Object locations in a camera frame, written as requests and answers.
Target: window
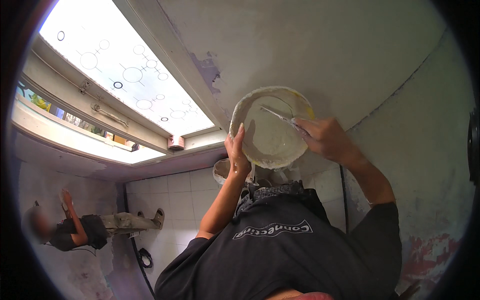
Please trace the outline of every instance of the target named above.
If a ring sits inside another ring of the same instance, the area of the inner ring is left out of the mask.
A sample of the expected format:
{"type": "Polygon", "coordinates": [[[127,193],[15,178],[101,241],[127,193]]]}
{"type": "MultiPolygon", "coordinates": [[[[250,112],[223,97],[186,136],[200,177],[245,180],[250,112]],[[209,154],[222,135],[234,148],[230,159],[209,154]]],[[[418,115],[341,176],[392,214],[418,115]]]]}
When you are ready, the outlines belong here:
{"type": "Polygon", "coordinates": [[[92,125],[44,100],[34,90],[22,82],[17,85],[12,121],[24,132],[129,165],[165,155],[92,125]]]}
{"type": "Polygon", "coordinates": [[[98,85],[172,135],[214,126],[111,0],[60,0],[40,34],[98,85]]]}

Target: window latch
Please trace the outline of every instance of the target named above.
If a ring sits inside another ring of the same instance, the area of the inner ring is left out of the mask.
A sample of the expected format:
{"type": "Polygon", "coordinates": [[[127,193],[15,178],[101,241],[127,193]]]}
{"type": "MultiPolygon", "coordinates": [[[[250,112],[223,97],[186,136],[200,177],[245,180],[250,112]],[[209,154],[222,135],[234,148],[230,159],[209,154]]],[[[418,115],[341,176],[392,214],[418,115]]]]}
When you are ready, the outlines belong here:
{"type": "Polygon", "coordinates": [[[80,87],[78,88],[78,91],[80,94],[85,95],[86,91],[92,86],[92,83],[89,82],[88,80],[84,80],[82,84],[80,84],[80,87]]]}
{"type": "Polygon", "coordinates": [[[113,120],[117,121],[117,122],[121,122],[123,124],[125,124],[125,126],[129,127],[128,126],[128,121],[125,122],[124,120],[120,119],[119,117],[107,112],[107,111],[104,111],[100,105],[98,105],[97,103],[92,103],[90,104],[90,108],[93,109],[94,111],[97,111],[97,112],[103,112],[104,114],[106,114],[108,117],[112,118],[113,120]]]}

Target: painted wall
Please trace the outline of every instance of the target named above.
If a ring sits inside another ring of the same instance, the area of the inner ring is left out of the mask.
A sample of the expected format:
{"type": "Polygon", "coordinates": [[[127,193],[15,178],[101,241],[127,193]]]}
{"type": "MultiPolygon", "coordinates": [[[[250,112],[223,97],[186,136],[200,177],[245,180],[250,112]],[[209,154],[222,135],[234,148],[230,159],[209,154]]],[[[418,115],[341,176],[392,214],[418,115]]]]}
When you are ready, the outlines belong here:
{"type": "Polygon", "coordinates": [[[445,29],[427,0],[159,2],[228,119],[261,86],[304,94],[350,128],[421,64],[445,29]]]}
{"type": "MultiPolygon", "coordinates": [[[[404,85],[348,131],[390,180],[403,245],[398,290],[423,279],[423,299],[459,247],[471,212],[467,128],[474,98],[468,70],[450,31],[404,85]]],[[[349,221],[369,210],[360,187],[346,176],[349,221]]]]}
{"type": "MultiPolygon", "coordinates": [[[[65,215],[58,196],[61,188],[69,189],[79,216],[117,212],[118,186],[112,181],[68,175],[25,162],[19,166],[19,217],[36,200],[53,220],[63,220],[65,215]]],[[[121,300],[134,299],[133,295],[146,295],[143,299],[148,299],[151,294],[128,242],[126,237],[109,239],[107,245],[96,251],[96,257],[83,250],[62,252],[52,246],[36,244],[32,248],[66,299],[121,300]]],[[[83,248],[93,251],[91,247],[83,248]]]]}

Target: right hand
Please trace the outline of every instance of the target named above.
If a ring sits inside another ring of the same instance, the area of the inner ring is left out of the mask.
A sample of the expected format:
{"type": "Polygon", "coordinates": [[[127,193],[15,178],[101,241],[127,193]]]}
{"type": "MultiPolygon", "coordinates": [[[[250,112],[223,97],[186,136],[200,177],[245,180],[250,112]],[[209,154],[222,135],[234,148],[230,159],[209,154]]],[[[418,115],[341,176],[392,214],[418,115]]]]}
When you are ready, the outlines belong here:
{"type": "Polygon", "coordinates": [[[67,189],[62,189],[61,191],[63,193],[63,201],[65,202],[65,205],[67,205],[67,207],[71,207],[72,206],[72,196],[70,195],[70,193],[68,192],[67,189]]]}
{"type": "Polygon", "coordinates": [[[295,118],[294,121],[308,133],[300,131],[310,150],[326,159],[348,166],[350,162],[362,157],[360,150],[335,118],[325,120],[295,118]]]}

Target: wrist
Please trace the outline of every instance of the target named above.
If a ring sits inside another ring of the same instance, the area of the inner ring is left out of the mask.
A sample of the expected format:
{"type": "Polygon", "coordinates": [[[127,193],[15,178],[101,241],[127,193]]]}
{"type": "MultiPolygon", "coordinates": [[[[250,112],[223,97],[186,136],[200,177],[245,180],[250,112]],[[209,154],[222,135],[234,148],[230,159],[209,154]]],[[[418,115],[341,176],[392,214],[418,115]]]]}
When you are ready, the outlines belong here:
{"type": "Polygon", "coordinates": [[[235,173],[235,171],[230,169],[230,172],[228,173],[227,179],[230,178],[231,180],[234,180],[234,181],[244,182],[249,173],[250,173],[250,171],[246,172],[246,171],[240,171],[240,170],[237,170],[237,172],[235,173]]]}
{"type": "Polygon", "coordinates": [[[347,169],[353,169],[360,165],[368,163],[367,158],[357,147],[354,147],[352,151],[340,162],[341,165],[347,169]]]}

